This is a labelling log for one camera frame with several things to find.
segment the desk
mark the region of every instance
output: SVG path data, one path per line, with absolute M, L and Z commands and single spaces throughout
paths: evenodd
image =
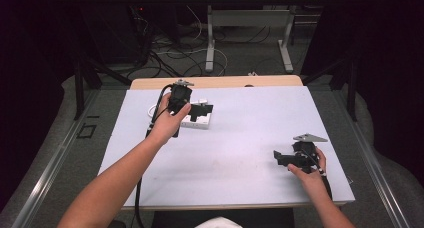
M 160 89 L 175 80 L 133 82 L 100 172 L 143 138 L 150 121 L 147 110 L 156 103 Z M 311 133 L 329 139 L 312 97 L 307 87 L 301 86 L 299 77 L 186 80 L 195 84 L 192 100 L 207 98 L 214 105 L 209 130 L 181 128 L 179 137 L 171 139 L 158 152 L 143 176 L 140 208 L 186 210 L 310 205 L 299 180 L 285 167 L 278 166 L 273 158 L 274 150 L 292 154 L 294 136 Z M 331 141 L 317 145 L 327 157 L 335 203 L 343 205 L 354 201 Z M 134 205 L 134 197 L 135 192 L 125 207 Z
M 278 45 L 287 73 L 293 72 L 293 65 L 287 51 L 287 43 L 293 26 L 296 7 L 289 10 L 213 10 L 208 6 L 208 49 L 205 70 L 213 70 L 215 40 L 213 39 L 214 26 L 281 26 L 284 27 L 283 39 Z

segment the desk leg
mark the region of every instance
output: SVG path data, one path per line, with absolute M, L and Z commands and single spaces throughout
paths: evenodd
M 290 39 L 290 32 L 293 27 L 294 15 L 296 12 L 296 6 L 290 6 L 290 14 L 287 18 L 287 25 L 284 29 L 284 37 L 283 40 L 278 41 L 278 45 L 280 47 L 281 57 L 283 58 L 284 68 L 287 73 L 293 73 L 293 65 L 290 60 L 289 52 L 287 50 L 287 44 Z
M 213 25 L 212 25 L 212 7 L 208 6 L 208 51 L 206 54 L 206 72 L 213 71 L 213 58 L 215 52 L 215 40 L 213 39 Z

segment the person's right arm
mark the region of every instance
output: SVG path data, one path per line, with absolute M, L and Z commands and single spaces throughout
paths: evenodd
M 326 158 L 322 151 L 318 148 L 317 153 L 319 157 L 319 165 L 325 171 Z M 355 227 L 331 200 L 318 170 L 313 171 L 310 174 L 306 174 L 301 168 L 298 168 L 293 164 L 289 164 L 288 168 L 302 182 L 303 189 L 305 189 L 318 211 L 318 215 L 325 228 Z

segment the hand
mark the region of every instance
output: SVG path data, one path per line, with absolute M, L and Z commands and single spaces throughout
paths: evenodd
M 171 138 L 180 127 L 182 119 L 190 112 L 191 105 L 187 103 L 176 115 L 171 115 L 168 110 L 169 98 L 171 93 L 162 97 L 160 106 L 157 112 L 157 119 L 148 138 L 160 142 L 161 145 Z
M 317 155 L 319 158 L 318 164 L 324 170 L 326 170 L 326 158 L 324 153 L 316 148 Z M 308 193 L 312 202 L 314 202 L 317 198 L 325 196 L 327 194 L 327 190 L 325 188 L 324 182 L 322 181 L 321 174 L 318 170 L 313 170 L 310 174 L 306 174 L 302 171 L 301 168 L 296 167 L 293 164 L 289 164 L 287 166 L 289 170 L 299 178 L 302 182 L 303 189 L 305 189 L 306 193 Z

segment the person's left hand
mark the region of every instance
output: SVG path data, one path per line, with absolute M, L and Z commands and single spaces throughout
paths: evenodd
M 161 145 L 166 144 L 169 138 L 177 132 L 181 121 L 188 115 L 191 109 L 190 103 L 187 103 L 177 114 L 171 115 L 168 110 L 165 110 L 168 106 L 170 96 L 171 93 L 168 93 L 162 97 L 156 122 L 148 136 L 159 141 Z

